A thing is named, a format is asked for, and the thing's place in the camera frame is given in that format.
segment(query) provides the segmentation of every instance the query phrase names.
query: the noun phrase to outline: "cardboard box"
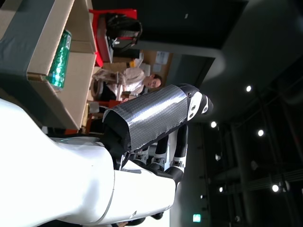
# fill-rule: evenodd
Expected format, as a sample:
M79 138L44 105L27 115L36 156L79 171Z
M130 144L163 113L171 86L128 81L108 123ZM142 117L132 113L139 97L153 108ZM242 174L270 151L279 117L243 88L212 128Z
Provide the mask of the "cardboard box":
M40 125L80 128L96 59L86 0L6 0L0 21L0 97ZM64 29L71 53L64 89L56 93L45 77Z

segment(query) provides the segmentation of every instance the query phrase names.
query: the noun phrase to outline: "wall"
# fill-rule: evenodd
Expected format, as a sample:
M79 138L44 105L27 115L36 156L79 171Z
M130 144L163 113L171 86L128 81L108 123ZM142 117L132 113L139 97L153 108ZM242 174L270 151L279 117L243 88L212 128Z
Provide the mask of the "wall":
M175 197L175 203L170 209L171 227L208 227L209 214L202 211L206 208L205 200L201 200L201 194L206 194L202 150L201 130L197 124L189 124L188 149L186 168L182 182L180 183ZM170 157L172 159L176 149L177 132L170 135ZM193 223L193 214L201 214L201 223Z
M194 85L202 73L208 58L186 55L174 54L169 74L167 77L167 85L169 84L192 84Z

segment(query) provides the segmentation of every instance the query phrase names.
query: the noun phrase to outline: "spotlight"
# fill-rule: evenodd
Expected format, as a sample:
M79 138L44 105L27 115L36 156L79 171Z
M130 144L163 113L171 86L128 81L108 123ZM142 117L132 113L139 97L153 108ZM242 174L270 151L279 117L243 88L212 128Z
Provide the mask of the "spotlight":
M260 129L259 131L258 131L258 136L263 136L264 135L264 131L262 130L262 129Z
M251 86L247 86L247 87L246 87L246 91L247 91L247 92L250 92L250 91L251 91Z
M216 161L219 161L220 159L221 159L221 156L219 156L219 155L215 155L215 159L216 159Z
M215 127L217 126L217 122L211 122L210 126L211 126L212 128L215 128Z
M272 190L273 190L274 192L279 191L279 186L276 185L276 184L274 184L274 185L272 186Z

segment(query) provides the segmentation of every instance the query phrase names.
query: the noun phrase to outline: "paper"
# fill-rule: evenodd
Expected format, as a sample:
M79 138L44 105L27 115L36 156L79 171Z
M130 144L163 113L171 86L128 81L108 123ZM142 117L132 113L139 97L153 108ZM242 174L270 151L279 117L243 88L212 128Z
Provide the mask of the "paper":
M153 72L161 72L161 65L160 64L154 64L152 67Z
M157 51L156 63L161 65L166 65L169 59L169 53L163 51Z

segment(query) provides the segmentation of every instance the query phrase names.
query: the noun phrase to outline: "silver duct tape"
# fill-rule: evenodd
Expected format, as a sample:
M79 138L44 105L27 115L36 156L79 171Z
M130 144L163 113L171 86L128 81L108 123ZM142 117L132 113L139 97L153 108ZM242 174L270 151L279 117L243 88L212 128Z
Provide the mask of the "silver duct tape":
M169 85L108 109L128 124L132 151L179 126L187 118L187 96L177 86Z

